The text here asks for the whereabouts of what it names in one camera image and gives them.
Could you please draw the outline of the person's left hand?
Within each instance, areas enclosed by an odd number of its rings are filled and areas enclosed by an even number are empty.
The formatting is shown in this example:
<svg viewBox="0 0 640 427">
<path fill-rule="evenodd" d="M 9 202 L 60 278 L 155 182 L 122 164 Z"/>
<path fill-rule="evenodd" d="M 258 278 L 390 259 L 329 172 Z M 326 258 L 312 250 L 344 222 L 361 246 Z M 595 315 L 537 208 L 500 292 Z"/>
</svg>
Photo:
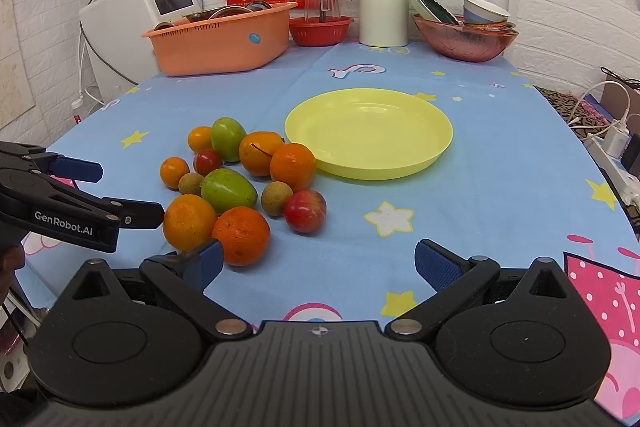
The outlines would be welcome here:
<svg viewBox="0 0 640 427">
<path fill-rule="evenodd" d="M 25 251 L 22 244 L 12 246 L 0 255 L 0 303 L 4 303 L 14 279 L 14 273 L 25 264 Z"/>
</svg>

